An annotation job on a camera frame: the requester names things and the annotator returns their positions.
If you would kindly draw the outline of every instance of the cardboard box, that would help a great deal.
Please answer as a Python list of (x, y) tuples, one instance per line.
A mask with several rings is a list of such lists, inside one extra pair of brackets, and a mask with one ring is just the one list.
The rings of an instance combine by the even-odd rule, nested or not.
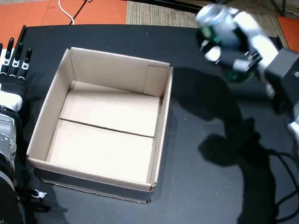
[(67, 49), (27, 155), (45, 182), (146, 203), (162, 156), (168, 63)]

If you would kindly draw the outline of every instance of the black tabletop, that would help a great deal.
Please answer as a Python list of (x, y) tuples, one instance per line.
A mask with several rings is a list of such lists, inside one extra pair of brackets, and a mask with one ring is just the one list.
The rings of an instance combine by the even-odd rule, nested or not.
[[(47, 213), (25, 207), (28, 224), (258, 224), (271, 223), (275, 202), (294, 191), (282, 163), (265, 149), (295, 154), (286, 120), (269, 106), (255, 78), (227, 84), (207, 63), (196, 30), (154, 26), (79, 25), (28, 28), (33, 49), (24, 108), (24, 145), (66, 48), (81, 47), (169, 62), (173, 88), (164, 155), (153, 202), (138, 204), (41, 182), (17, 166), (18, 182), (48, 193)], [(294, 163), (285, 158), (298, 175)], [(293, 197), (278, 217), (292, 214)], [(297, 224), (299, 216), (284, 223)]]

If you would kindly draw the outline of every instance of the orange floor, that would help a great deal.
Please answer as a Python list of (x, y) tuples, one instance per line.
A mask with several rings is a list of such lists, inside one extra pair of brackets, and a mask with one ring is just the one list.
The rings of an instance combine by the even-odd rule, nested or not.
[(299, 52), (299, 20), (278, 16), (278, 21), (289, 48)]
[[(18, 38), (22, 26), (66, 25), (71, 21), (62, 13), (58, 0), (41, 0), (0, 5), (0, 43), (6, 48), (10, 37)], [(61, 6), (74, 16), (83, 0), (61, 0)], [(75, 24), (125, 24), (127, 2), (93, 0), (85, 4)]]

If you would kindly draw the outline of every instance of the beige carpet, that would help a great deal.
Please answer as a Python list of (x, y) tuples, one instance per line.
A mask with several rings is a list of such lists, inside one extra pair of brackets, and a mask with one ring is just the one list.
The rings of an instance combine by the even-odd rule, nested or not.
[[(246, 1), (247, 2), (251, 1), (251, 3), (253, 2), (253, 0), (242, 0), (242, 2), (246, 2)], [(188, 2), (197, 2), (198, 4), (199, 2), (200, 4), (209, 3), (207, 1), (198, 1), (198, 0), (193, 0), (193, 1), (189, 0)], [(275, 16), (274, 9), (271, 9), (269, 5), (269, 8), (267, 8), (267, 12), (272, 12), (272, 10), (273, 10), (273, 14), (262, 13), (262, 9), (260, 9), (260, 11), (252, 10), (251, 14), (260, 23), (260, 25), (267, 32), (268, 35), (279, 36), (283, 45), (287, 46), (285, 37), (282, 33), (279, 22)], [(144, 4), (144, 3), (132, 2), (132, 1), (128, 1), (127, 24), (175, 26), (175, 27), (191, 27), (191, 28), (196, 27), (194, 14), (192, 13), (182, 12), (171, 8), (154, 6), (150, 4)]]

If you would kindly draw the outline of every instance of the robotic arm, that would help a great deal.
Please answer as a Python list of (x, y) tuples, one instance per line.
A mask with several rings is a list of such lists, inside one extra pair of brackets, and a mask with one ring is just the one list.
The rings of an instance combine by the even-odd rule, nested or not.
[(21, 119), (18, 111), (22, 107), (26, 90), (25, 78), (29, 69), (32, 50), (28, 49), (24, 59), (20, 60), (22, 43), (11, 57), (13, 38), (10, 39), (5, 61), (0, 72), (0, 223), (23, 223), (18, 208), (17, 194), (14, 187), (14, 159), (17, 150), (17, 136), (22, 136)]
[(299, 54), (278, 51), (254, 18), (235, 8), (205, 6), (196, 22), (205, 58), (221, 66), (229, 81), (244, 81), (255, 73), (276, 112), (287, 113), (299, 146)]

